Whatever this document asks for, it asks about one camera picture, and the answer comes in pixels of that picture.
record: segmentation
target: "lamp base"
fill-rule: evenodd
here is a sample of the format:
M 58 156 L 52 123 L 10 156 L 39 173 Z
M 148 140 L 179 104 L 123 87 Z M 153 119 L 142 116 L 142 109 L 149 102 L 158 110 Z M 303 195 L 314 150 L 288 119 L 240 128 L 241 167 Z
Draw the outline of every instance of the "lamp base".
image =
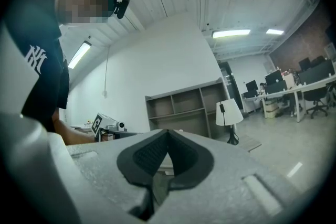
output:
M 235 133 L 233 131 L 233 127 L 232 125 L 230 126 L 230 138 L 229 140 L 227 141 L 228 144 L 231 144 L 231 145 L 238 145 L 239 141 L 238 139 L 235 137 Z

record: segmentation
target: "brick wall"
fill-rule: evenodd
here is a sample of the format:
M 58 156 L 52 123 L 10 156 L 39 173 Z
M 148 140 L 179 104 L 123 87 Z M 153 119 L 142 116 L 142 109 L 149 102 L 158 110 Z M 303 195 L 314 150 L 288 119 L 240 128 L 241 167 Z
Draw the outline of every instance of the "brick wall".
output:
M 327 7 L 320 2 L 308 19 L 279 48 L 270 54 L 276 67 L 282 71 L 289 68 L 301 70 L 299 61 L 309 57 L 326 57 L 324 47 L 330 43 L 326 29 L 331 25 Z

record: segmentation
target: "white lamp shade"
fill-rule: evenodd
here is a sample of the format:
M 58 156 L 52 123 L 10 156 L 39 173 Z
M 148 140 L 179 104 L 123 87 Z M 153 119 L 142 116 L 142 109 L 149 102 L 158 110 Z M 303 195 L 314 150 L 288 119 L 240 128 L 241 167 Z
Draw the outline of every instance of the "white lamp shade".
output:
M 224 106 L 224 117 L 223 113 L 220 111 L 219 105 Z M 216 124 L 219 126 L 234 125 L 243 120 L 243 115 L 241 114 L 239 107 L 236 104 L 235 99 L 229 99 L 216 104 Z

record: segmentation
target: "person's arm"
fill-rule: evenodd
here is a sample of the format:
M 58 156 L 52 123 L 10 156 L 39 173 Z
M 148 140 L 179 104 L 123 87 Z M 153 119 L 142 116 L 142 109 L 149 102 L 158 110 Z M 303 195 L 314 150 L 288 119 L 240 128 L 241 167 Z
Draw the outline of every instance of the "person's arm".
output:
M 88 137 L 81 132 L 75 131 L 68 127 L 63 121 L 59 119 L 59 111 L 56 108 L 52 122 L 54 124 L 55 132 L 62 136 L 66 145 L 94 143 L 94 137 Z

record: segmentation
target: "white wall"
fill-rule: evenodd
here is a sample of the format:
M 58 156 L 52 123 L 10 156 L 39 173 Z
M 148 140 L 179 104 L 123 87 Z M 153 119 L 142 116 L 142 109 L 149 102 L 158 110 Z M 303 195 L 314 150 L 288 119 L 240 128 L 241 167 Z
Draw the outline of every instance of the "white wall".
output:
M 102 96 L 106 62 L 71 91 L 68 124 L 94 120 L 98 112 L 124 121 L 129 131 L 147 132 L 145 95 L 217 80 L 222 73 L 198 27 L 187 14 L 169 17 L 122 39 L 110 50 L 107 98 Z
M 231 71 L 235 77 L 239 94 L 247 92 L 246 83 L 256 80 L 258 88 L 260 83 L 265 83 L 265 76 L 269 73 L 266 70 L 264 63 L 269 62 L 272 64 L 269 56 L 255 55 L 239 57 L 228 60 Z M 247 112 L 253 110 L 253 105 L 250 102 L 246 103 Z M 256 108 L 259 108 L 259 102 L 255 102 Z

